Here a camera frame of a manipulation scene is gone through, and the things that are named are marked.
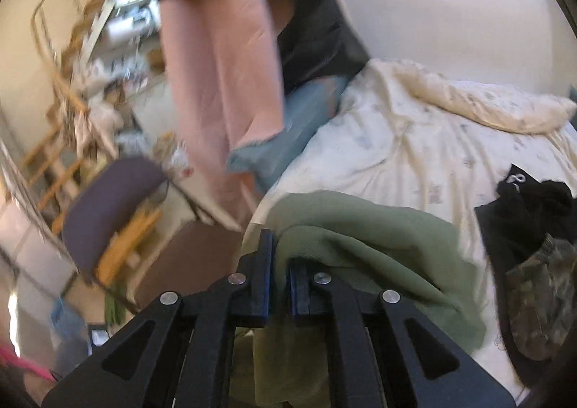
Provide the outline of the olive green pants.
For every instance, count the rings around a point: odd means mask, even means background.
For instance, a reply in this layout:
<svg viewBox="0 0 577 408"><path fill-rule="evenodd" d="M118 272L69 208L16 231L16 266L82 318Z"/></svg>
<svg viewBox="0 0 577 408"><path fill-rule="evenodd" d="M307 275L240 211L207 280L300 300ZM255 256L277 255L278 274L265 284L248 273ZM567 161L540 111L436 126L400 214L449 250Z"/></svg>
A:
<svg viewBox="0 0 577 408"><path fill-rule="evenodd" d="M481 348L486 326L474 300L477 267L449 222L411 208L385 207L334 191L289 194L263 224L250 226L238 256L264 229L275 238L276 310L261 330L235 338L232 398L256 407L327 407L327 350L316 328L291 321L283 293L291 259L309 259L366 293L394 290L465 352Z"/></svg>

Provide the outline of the purple folding chair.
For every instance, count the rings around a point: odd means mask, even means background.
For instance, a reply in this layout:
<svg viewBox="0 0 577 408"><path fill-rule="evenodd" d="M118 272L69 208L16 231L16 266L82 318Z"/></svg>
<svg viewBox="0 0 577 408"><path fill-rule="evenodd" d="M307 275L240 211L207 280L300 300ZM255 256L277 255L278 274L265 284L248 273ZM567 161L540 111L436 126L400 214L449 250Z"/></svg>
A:
<svg viewBox="0 0 577 408"><path fill-rule="evenodd" d="M74 200L63 223L63 243L80 271L94 271L111 237L165 182L161 167L142 156L117 159L99 172Z"/></svg>

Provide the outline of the camouflage garment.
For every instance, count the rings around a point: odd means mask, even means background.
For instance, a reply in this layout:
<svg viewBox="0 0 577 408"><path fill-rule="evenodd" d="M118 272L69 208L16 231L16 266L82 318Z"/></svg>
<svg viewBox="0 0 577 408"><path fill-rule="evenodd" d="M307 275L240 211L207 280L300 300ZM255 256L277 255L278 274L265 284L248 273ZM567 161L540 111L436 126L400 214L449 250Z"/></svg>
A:
<svg viewBox="0 0 577 408"><path fill-rule="evenodd" d="M576 246L548 235L507 272L506 289L516 348L533 361L555 358L576 321Z"/></svg>

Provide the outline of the black garment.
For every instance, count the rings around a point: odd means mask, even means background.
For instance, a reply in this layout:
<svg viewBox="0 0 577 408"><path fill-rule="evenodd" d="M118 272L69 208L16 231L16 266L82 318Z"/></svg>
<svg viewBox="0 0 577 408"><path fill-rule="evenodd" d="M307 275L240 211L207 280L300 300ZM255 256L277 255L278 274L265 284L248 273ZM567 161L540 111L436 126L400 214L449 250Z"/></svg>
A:
<svg viewBox="0 0 577 408"><path fill-rule="evenodd" d="M507 355L525 386L536 386L563 353L576 353L576 321L553 359L533 361L516 348L507 315L506 274L537 252L548 235L576 245L576 200L560 181L534 179L511 166L497 185L495 201L475 210L496 284L499 326Z"/></svg>

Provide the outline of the cream bear print duvet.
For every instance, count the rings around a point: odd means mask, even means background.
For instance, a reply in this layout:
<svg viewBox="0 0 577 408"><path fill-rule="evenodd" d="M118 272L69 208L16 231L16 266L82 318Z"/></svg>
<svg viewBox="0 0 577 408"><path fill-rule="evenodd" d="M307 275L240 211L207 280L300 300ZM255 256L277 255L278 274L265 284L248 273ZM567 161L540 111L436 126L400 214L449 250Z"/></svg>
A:
<svg viewBox="0 0 577 408"><path fill-rule="evenodd" d="M334 190L379 205L436 215L458 229L460 252L479 270L474 299L487 326L481 366L516 400L528 394L507 356L493 271L475 208L492 202L511 166L539 180L576 184L575 103L511 85L451 81L411 61L374 59L264 196L264 222L283 196Z"/></svg>

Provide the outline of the teal bed headboard cushion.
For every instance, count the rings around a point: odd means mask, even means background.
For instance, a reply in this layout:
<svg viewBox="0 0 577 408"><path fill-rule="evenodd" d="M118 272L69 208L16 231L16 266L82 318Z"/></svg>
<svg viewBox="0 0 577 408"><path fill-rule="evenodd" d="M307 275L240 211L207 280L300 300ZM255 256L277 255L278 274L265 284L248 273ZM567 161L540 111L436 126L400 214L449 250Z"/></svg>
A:
<svg viewBox="0 0 577 408"><path fill-rule="evenodd" d="M267 192L315 133L338 114L348 83L346 77L328 76L297 88L286 100L283 130L267 141L233 150L227 159L227 170L251 174L256 189Z"/></svg>

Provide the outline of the pink hanging curtain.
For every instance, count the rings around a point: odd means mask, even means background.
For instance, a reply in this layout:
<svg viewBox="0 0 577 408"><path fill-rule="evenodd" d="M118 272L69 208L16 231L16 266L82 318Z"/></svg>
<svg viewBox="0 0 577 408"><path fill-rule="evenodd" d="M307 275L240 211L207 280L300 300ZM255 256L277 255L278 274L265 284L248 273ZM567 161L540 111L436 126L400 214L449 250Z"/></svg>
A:
<svg viewBox="0 0 577 408"><path fill-rule="evenodd" d="M257 195L227 169L283 130L283 74L267 0L161 0L161 44L180 137L214 202L247 222Z"/></svg>

